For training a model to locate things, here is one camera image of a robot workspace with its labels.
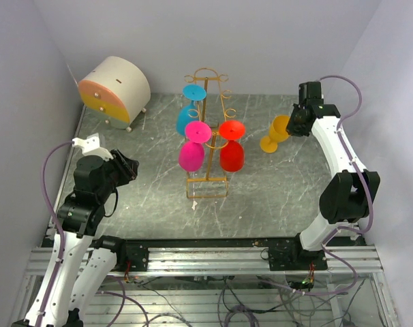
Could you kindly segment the yellow wine glass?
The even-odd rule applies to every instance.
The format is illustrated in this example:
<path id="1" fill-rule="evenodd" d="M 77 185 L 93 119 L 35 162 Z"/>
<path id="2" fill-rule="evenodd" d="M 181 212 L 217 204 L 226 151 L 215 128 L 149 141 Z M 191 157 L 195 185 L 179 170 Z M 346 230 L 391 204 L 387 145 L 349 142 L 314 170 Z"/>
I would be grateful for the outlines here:
<path id="1" fill-rule="evenodd" d="M 268 134 L 260 140 L 260 148 L 265 153 L 274 153 L 277 150 L 278 144 L 289 138 L 290 134 L 286 131 L 289 120 L 290 117 L 287 115 L 275 117 L 269 127 Z"/>

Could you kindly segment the red wine glass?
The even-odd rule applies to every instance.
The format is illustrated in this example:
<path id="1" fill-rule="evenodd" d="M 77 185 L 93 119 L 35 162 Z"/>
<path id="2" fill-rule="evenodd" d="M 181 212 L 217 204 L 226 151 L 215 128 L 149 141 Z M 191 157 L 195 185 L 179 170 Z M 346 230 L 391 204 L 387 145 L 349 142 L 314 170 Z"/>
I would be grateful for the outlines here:
<path id="1" fill-rule="evenodd" d="M 227 172 L 237 172 L 244 166 L 245 152 L 238 142 L 244 133 L 244 124 L 236 120 L 226 121 L 219 128 L 220 136 L 228 142 L 220 151 L 220 166 Z"/>

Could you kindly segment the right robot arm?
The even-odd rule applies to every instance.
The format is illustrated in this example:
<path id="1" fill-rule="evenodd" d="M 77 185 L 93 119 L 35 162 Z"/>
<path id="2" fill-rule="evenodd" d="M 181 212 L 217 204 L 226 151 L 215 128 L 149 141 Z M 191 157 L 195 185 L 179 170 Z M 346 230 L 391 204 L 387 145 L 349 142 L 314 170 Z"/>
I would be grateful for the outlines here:
<path id="1" fill-rule="evenodd" d="M 319 198 L 318 215 L 299 234 L 300 247 L 289 252 L 289 262 L 304 269 L 313 261 L 312 251 L 320 251 L 338 232 L 363 235 L 373 225 L 373 201 L 380 175 L 367 169 L 358 158 L 343 128 L 354 110 L 340 114 L 334 104 L 326 104 L 320 80 L 299 85 L 299 100 L 293 105 L 286 131 L 291 136 L 314 136 L 324 153 L 331 181 Z"/>

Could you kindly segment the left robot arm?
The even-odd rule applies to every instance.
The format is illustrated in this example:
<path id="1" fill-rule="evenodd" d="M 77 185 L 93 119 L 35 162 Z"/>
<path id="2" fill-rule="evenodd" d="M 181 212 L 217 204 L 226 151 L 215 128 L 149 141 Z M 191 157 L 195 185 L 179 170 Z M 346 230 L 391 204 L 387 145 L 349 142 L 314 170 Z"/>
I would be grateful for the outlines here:
<path id="1" fill-rule="evenodd" d="M 109 160 L 97 155 L 78 160 L 73 191 L 57 211 L 62 231 L 55 236 L 39 292 L 14 326 L 82 326 L 86 308 L 107 274 L 127 264 L 125 241 L 101 236 L 85 268 L 80 267 L 106 217 L 106 201 L 138 175 L 138 161 L 116 149 L 110 155 Z"/>

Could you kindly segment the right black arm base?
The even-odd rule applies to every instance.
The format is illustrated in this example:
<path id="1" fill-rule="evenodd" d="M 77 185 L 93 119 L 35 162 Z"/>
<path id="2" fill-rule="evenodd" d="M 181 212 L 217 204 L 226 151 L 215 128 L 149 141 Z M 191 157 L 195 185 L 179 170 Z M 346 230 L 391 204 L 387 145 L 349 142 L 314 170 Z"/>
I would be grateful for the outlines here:
<path id="1" fill-rule="evenodd" d="M 323 250 L 308 251 L 301 245 L 300 234 L 294 237 L 266 238 L 260 246 L 266 248 L 260 254 L 267 261 L 270 271 L 326 270 Z"/>

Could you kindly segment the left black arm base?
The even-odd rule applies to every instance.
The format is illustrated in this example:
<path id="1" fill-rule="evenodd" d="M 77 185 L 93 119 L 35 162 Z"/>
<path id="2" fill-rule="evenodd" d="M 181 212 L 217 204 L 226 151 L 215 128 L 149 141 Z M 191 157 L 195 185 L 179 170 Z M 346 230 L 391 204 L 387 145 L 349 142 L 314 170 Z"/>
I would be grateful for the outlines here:
<path id="1" fill-rule="evenodd" d="M 140 241 L 125 240 L 116 236 L 101 236 L 93 240 L 94 249 L 105 248 L 117 256 L 115 269 L 117 271 L 145 272 L 149 263 L 149 249 Z"/>

